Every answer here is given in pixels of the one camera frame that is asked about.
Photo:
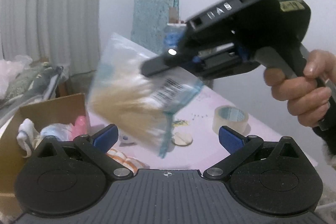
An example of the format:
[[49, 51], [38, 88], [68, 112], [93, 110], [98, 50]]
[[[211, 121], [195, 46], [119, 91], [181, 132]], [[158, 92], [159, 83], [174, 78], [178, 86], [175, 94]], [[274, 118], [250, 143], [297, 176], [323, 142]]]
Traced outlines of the person's right hand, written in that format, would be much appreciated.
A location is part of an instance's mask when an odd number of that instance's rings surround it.
[[287, 79], [278, 68], [268, 68], [264, 81], [271, 87], [272, 97], [286, 101], [289, 114], [305, 127], [315, 127], [330, 108], [331, 89], [318, 87], [316, 78], [335, 82], [335, 55], [314, 50], [309, 54], [303, 76]]

